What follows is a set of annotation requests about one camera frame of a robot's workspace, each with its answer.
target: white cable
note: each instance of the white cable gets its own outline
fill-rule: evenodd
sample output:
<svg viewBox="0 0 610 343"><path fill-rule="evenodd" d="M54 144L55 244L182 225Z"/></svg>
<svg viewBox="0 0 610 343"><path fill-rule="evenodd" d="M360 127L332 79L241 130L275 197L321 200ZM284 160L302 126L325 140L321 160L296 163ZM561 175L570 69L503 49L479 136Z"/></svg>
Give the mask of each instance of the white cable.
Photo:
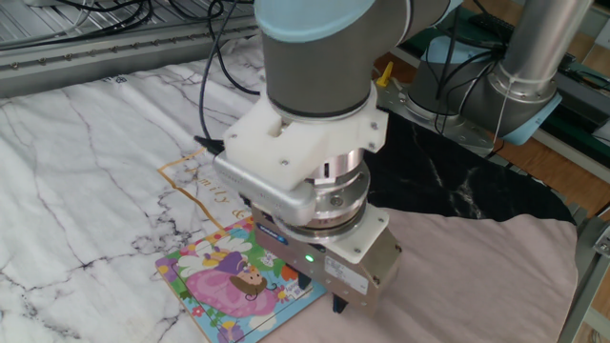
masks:
<svg viewBox="0 0 610 343"><path fill-rule="evenodd" d="M88 5L88 1L89 0L83 0L83 6ZM81 10L78 13L78 17L76 18L76 21L74 22L74 24L71 27L69 27L65 30L61 30L59 32L41 34L41 35L38 35L35 37L27 37L27 38L2 42L2 43L0 43L0 50L2 48L15 48L15 46L20 46L20 45L24 45L24 44L28 44L28 43L40 42L40 41L52 39L52 38L55 38L58 36L67 35L68 33L71 33L72 31L80 28L87 21L90 13L91 13L90 10Z"/></svg>
<svg viewBox="0 0 610 343"><path fill-rule="evenodd" d="M504 94L504 102L502 102L502 109L499 111L498 118L498 127L496 128L496 134L494 135L494 145L496 145L496 139L498 139L499 126L502 123L502 115L504 115L504 108L506 108L506 101L508 100L508 94L511 91L511 87L513 87L514 81L511 80L511 83L508 84L508 90L506 90L506 94Z"/></svg>

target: light blue robot arm cap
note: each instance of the light blue robot arm cap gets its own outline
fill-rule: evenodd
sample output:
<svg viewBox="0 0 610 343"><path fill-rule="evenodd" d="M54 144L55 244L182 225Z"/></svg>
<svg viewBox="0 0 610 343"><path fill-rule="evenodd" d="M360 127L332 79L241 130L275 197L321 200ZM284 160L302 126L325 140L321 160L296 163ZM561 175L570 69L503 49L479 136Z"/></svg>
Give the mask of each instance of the light blue robot arm cap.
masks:
<svg viewBox="0 0 610 343"><path fill-rule="evenodd" d="M561 103L561 95L555 94L555 97L549 101L548 104L530 120L526 121L525 124L516 128L514 131L506 134L502 137L505 141L513 143L515 145L522 145L527 142L528 139L536 132L542 122L548 118L549 115L559 106Z"/></svg>
<svg viewBox="0 0 610 343"><path fill-rule="evenodd" d="M287 43L306 43L333 35L360 18L375 0L256 0L258 26Z"/></svg>

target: book cover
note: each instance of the book cover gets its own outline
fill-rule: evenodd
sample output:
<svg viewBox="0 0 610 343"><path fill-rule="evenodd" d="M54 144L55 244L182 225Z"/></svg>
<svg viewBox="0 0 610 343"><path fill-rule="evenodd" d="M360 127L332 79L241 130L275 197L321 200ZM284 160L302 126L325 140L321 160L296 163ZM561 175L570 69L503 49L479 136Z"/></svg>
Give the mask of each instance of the book cover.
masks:
<svg viewBox="0 0 610 343"><path fill-rule="evenodd" d="M156 261L156 268L213 343L257 342L326 290L254 241L243 219Z"/></svg>

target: gray robot arm segment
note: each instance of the gray robot arm segment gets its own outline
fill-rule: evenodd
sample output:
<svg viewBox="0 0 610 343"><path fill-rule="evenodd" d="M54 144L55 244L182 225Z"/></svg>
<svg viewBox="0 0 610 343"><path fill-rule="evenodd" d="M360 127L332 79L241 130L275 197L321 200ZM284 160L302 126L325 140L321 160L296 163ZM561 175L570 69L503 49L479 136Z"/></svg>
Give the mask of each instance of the gray robot arm segment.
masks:
<svg viewBox="0 0 610 343"><path fill-rule="evenodd" d="M257 9L269 1L258 0ZM304 0L290 3L292 9L312 6ZM303 117L332 117L358 109L368 98L375 60L436 23L449 4L449 0L376 0L352 24L317 31L313 39L291 39L283 34L287 30L271 23L272 17L261 18L265 11L259 10L270 100L280 110ZM345 16L336 15L339 21Z"/></svg>

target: metal frame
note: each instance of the metal frame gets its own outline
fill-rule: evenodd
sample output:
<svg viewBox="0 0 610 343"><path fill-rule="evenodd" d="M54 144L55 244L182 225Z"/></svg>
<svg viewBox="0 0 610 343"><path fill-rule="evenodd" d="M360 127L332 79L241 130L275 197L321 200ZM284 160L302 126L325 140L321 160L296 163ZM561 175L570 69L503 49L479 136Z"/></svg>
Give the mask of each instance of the metal frame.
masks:
<svg viewBox="0 0 610 343"><path fill-rule="evenodd" d="M15 1L18 0L7 0L2 5L15 5ZM136 30L77 43L0 51L0 98L205 58L213 42L207 25L186 21L158 2L155 4L155 21ZM216 20L213 26L218 30L220 22ZM222 41L257 33L254 11L249 6L229 21Z"/></svg>
<svg viewBox="0 0 610 343"><path fill-rule="evenodd" d="M583 322L588 323L604 336L610 337L610 335L607 335L610 333L610 321L591 309L591 303L610 266L610 259L598 254L593 248L600 237L600 233L607 226L598 217L585 221L579 226L579 242L576 253L579 285L574 295L570 313L568 313L561 331L559 343L574 342Z"/></svg>

